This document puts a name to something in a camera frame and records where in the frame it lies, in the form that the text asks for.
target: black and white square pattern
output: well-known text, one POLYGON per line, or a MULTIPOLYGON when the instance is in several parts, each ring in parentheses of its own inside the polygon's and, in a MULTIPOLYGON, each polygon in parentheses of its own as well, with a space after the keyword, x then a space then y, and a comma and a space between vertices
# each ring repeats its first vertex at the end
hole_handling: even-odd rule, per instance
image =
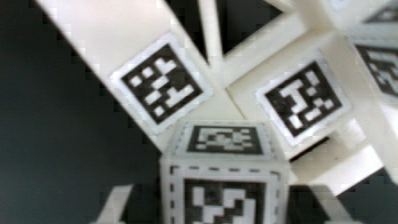
POLYGON ((378 89, 398 99, 398 48, 358 44, 355 48, 378 89))
POLYGON ((173 36, 166 34, 111 75, 154 133, 211 95, 202 74, 180 49, 173 36))
POLYGON ((271 145, 264 125, 259 122, 188 121, 170 144, 172 154, 191 157, 241 159, 282 158, 271 145))
POLYGON ((289 144, 310 137, 348 109, 324 64, 312 60, 257 90, 257 100, 289 144))
POLYGON ((381 8, 374 15, 365 20, 365 23, 398 23, 398 2, 392 1, 390 4, 381 8))
POLYGON ((255 127, 195 126, 188 152, 260 155, 255 127))
POLYGON ((184 223, 262 224, 264 183, 184 179, 184 223))
POLYGON ((285 164, 230 160, 161 163, 165 224, 284 223, 285 164))

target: white structure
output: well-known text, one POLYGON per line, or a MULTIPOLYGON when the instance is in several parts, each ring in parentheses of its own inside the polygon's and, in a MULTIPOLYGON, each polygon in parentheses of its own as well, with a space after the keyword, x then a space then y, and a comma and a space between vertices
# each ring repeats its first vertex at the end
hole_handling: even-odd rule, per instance
POLYGON ((398 182, 395 1, 264 1, 282 14, 223 55, 216 0, 200 0, 207 63, 163 0, 37 2, 159 151, 175 120, 253 120, 266 123, 292 158, 296 184, 324 184, 337 195, 383 165, 398 182), (173 50, 161 53, 168 36, 173 50), (321 69, 303 71, 314 58, 321 69), (163 78, 150 79, 154 68, 163 78), (312 84, 300 72, 314 74, 312 84), (138 92, 120 85, 124 77, 138 92), (284 91, 271 92, 284 84, 284 91), (323 94, 324 86, 333 95, 323 94), (273 105, 285 110, 278 121, 280 110, 262 107, 268 92, 268 100, 284 102, 273 105))
POLYGON ((260 123, 188 122, 161 157, 163 223, 284 223, 287 175, 260 123))

